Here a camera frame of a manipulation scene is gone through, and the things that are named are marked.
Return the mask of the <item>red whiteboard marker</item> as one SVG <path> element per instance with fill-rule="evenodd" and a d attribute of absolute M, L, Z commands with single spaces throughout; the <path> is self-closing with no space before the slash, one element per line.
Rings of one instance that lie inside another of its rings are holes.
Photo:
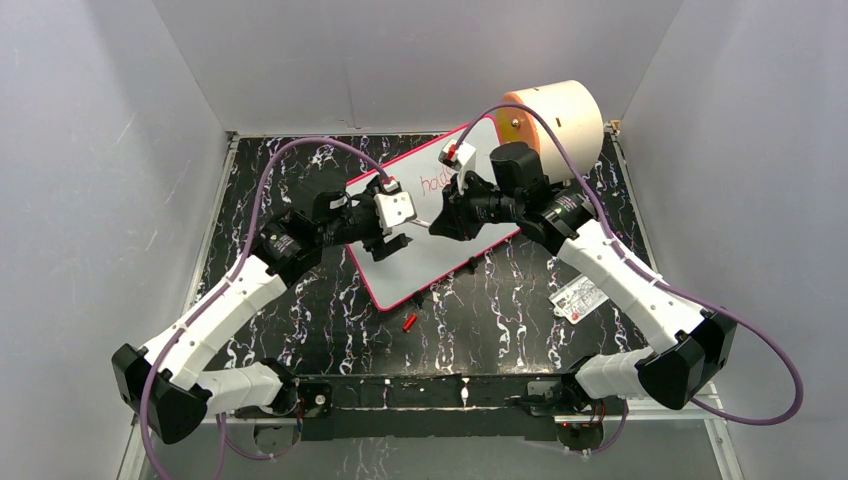
<path fill-rule="evenodd" d="M 430 228 L 430 224 L 428 222 L 418 220 L 418 219 L 411 221 L 410 224 L 413 225 L 413 226 L 422 228 L 424 230 L 428 230 Z"/>

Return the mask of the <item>pink-framed whiteboard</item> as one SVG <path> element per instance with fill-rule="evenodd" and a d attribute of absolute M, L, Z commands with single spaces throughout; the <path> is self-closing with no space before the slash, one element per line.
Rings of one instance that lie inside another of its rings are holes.
<path fill-rule="evenodd" d="M 387 162 L 383 169 L 411 195 L 417 218 L 435 220 L 442 208 L 442 188 L 453 171 L 438 162 L 443 146 L 460 136 L 463 125 Z M 376 262 L 360 242 L 346 247 L 368 293 L 380 311 L 388 311 L 413 294 L 464 266 L 519 232 L 512 223 L 486 225 L 471 241 L 454 241 L 431 236 L 427 230 L 410 224 L 393 230 L 411 242 L 386 259 Z"/>

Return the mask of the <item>red marker cap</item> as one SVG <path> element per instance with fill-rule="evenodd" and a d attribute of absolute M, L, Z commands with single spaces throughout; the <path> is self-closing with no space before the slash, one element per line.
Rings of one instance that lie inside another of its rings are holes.
<path fill-rule="evenodd" d="M 406 320 L 405 320 L 405 322 L 402 326 L 402 331 L 404 333 L 408 333 L 412 329 L 412 327 L 415 325 L 417 318 L 418 318 L 418 316 L 416 314 L 409 315 L 406 318 Z"/>

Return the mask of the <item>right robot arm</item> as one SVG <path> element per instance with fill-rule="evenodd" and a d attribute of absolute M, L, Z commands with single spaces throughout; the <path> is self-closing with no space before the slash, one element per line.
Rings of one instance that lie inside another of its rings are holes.
<path fill-rule="evenodd" d="M 682 409 L 726 363 L 735 323 L 674 298 L 656 277 L 640 276 L 639 258 L 605 235 L 588 199 L 550 182 L 539 154 L 526 143 L 492 151 L 493 182 L 473 171 L 474 157 L 472 146 L 455 140 L 439 153 L 439 162 L 455 174 L 442 190 L 442 210 L 429 233 L 470 241 L 486 224 L 514 223 L 590 280 L 647 340 L 639 350 L 576 362 L 556 389 L 564 407 L 587 414 L 603 398 L 622 396 Z"/>

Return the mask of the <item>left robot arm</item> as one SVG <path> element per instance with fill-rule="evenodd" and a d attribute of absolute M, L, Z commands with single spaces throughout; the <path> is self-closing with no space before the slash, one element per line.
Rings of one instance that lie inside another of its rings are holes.
<path fill-rule="evenodd" d="M 249 407 L 275 416 L 298 409 L 299 379 L 273 359 L 210 371 L 224 344 L 268 304 L 316 267 L 325 249 L 362 242 L 381 261 L 410 238 L 393 228 L 416 219 L 411 195 L 398 183 L 356 195 L 323 192 L 314 217 L 287 208 L 248 237 L 243 255 L 217 285 L 168 329 L 112 356 L 119 393 L 163 443 L 189 436 L 209 415 Z"/>

